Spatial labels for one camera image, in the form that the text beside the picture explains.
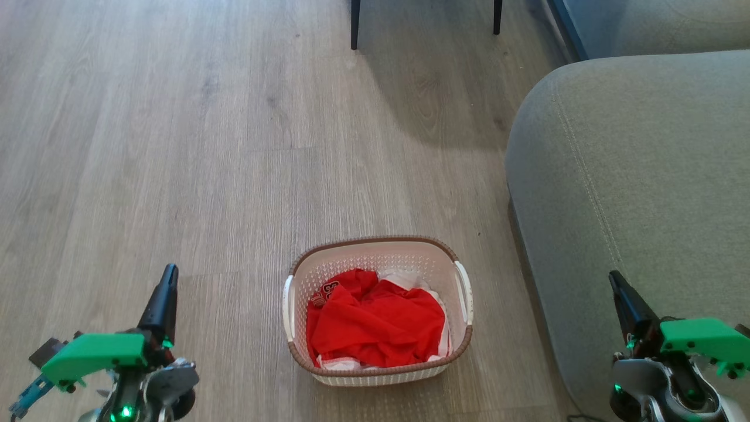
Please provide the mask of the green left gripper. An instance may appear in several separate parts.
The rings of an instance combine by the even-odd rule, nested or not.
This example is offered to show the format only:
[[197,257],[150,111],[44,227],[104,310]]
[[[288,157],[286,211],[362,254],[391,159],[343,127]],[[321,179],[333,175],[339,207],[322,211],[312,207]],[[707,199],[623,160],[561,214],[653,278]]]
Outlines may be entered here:
[[40,367],[40,373],[61,390],[84,385],[84,377],[99,371],[151,372],[175,362],[179,267],[167,264],[139,319],[148,332],[83,333],[63,344]]

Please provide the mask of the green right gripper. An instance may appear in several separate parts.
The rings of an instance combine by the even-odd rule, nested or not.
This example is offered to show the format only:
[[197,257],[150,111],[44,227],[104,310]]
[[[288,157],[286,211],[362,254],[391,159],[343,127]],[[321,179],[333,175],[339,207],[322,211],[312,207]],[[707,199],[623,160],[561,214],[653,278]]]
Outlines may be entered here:
[[663,358],[670,353],[700,355],[715,365],[718,376],[739,379],[748,374],[748,327],[729,326],[716,318],[661,320],[619,271],[608,273],[622,338],[630,338],[630,357]]

